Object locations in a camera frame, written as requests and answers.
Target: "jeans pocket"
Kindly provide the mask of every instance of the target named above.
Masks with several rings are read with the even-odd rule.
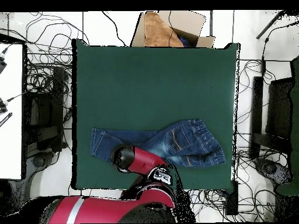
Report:
[[[123,142],[102,129],[96,129],[93,135],[95,138],[91,148],[91,155],[101,158],[107,162],[111,162],[110,157],[112,150],[117,145],[123,144]]]
[[[184,125],[179,125],[166,133],[166,144],[175,153],[178,153],[192,145]]]

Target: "green mat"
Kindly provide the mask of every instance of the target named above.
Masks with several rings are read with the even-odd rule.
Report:
[[[161,130],[201,118],[227,162],[211,168],[179,167],[186,189],[231,189],[232,133],[238,44],[210,48],[88,47],[77,49],[76,189],[127,189],[136,174],[123,174],[89,154],[93,127]]]

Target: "jeans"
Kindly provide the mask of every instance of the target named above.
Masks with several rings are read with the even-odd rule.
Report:
[[[178,121],[160,131],[92,129],[92,156],[111,163],[111,152],[120,144],[134,145],[176,166],[211,167],[225,162],[221,146],[200,119]]]

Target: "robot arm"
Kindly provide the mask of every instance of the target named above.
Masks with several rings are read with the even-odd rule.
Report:
[[[133,146],[119,146],[112,161],[121,172],[142,174],[130,200],[94,197],[39,197],[6,218],[26,223],[195,223],[190,198],[176,167]]]

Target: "white floor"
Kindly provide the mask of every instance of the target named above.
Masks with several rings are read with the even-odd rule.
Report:
[[[195,10],[197,13],[201,13],[206,16],[206,23],[202,29],[201,36],[209,36],[210,32],[210,11],[206,10]],[[241,53],[240,53],[240,72],[243,70],[245,64],[250,60],[260,60],[262,57],[263,46],[265,38],[269,32],[274,27],[284,26],[291,22],[296,21],[296,18],[284,17],[282,20],[276,22],[259,40],[256,36],[263,30],[263,28],[270,22],[270,20],[277,13],[277,10],[214,10],[213,11],[213,35],[215,38],[214,47],[224,48],[228,43],[240,43]],[[9,14],[9,28],[11,30],[16,30],[23,36],[26,36],[26,25],[28,25],[36,17],[30,13],[10,13]],[[88,37],[90,45],[102,45],[102,46],[122,46],[121,41],[116,37],[114,24],[105,17],[101,12],[43,12],[44,15],[54,15],[63,18],[64,20],[72,23],[77,28],[84,31]],[[108,15],[114,20],[117,25],[119,37],[125,42],[127,46],[130,45],[132,36],[135,31],[135,25],[140,12],[108,12]],[[53,37],[62,33],[70,38],[82,38],[82,33],[74,28],[72,33],[69,27],[65,24],[59,24],[54,26],[49,26],[44,34],[41,36],[42,31],[45,26],[50,23],[62,23],[57,17],[45,17],[48,19],[55,19],[55,21],[42,20],[36,24],[33,24],[28,29],[27,39],[33,42],[38,42],[39,44],[50,45]],[[284,29],[275,30],[269,37],[269,42],[266,45],[265,59],[275,60],[267,61],[267,69],[274,73],[276,79],[286,78],[291,76],[290,63],[292,59],[299,55],[299,27],[292,26]],[[12,32],[9,35],[18,37],[17,34]],[[58,35],[54,39],[52,45],[56,47],[65,46],[68,42],[67,47],[70,47],[70,41],[67,37],[63,35]],[[29,44],[28,47],[37,53],[38,49]],[[256,62],[252,61],[248,66],[254,66]],[[252,85],[252,78],[254,76],[260,76],[260,66],[251,67],[256,72],[246,70],[248,73],[248,78],[243,72],[240,75],[240,82],[243,85]],[[264,86],[264,104],[267,103],[267,85]],[[244,90],[245,87],[240,85],[240,92]],[[246,91],[242,92],[242,97],[239,97],[238,105],[238,116],[241,116],[251,109],[251,95],[252,91],[247,88]],[[68,99],[67,106],[71,106],[71,99]],[[263,108],[263,132],[265,131],[267,116],[267,106]],[[241,117],[238,122],[246,119],[247,115]],[[247,118],[244,122],[238,125],[238,131],[240,133],[249,133],[250,118]],[[71,128],[71,120],[66,124],[66,128]],[[65,130],[65,137],[70,148],[72,148],[72,136],[71,130]],[[247,150],[249,135],[243,134],[237,137],[237,146],[239,150]],[[278,156],[273,157],[273,160],[278,160]],[[60,153],[60,158],[58,162],[47,168],[45,171],[39,172],[32,184],[32,194],[31,197],[36,197],[38,195],[49,196],[49,195],[68,195],[69,183],[71,181],[71,166],[72,166],[72,156],[69,149],[64,149]],[[261,189],[273,190],[273,187],[268,179],[257,174],[257,172],[250,166],[246,169],[242,167],[238,170],[237,179],[240,183],[239,185],[239,200],[243,198],[252,197],[249,187],[244,183],[246,182],[252,189],[253,193]],[[121,191],[120,190],[82,190],[76,191],[69,189],[71,195],[91,195],[98,197],[111,197],[118,198]],[[262,192],[257,196],[257,199],[262,204],[267,204],[267,202],[274,204],[274,197],[268,192]],[[246,201],[241,201],[239,205],[239,211],[250,211],[253,208],[252,199],[247,199]],[[194,207],[195,212],[199,212],[196,217],[199,222],[222,222],[223,220],[220,213],[210,207],[205,205],[196,205]],[[242,216],[248,220],[253,221],[255,215],[242,214]],[[240,221],[242,218],[236,216],[236,219]]]

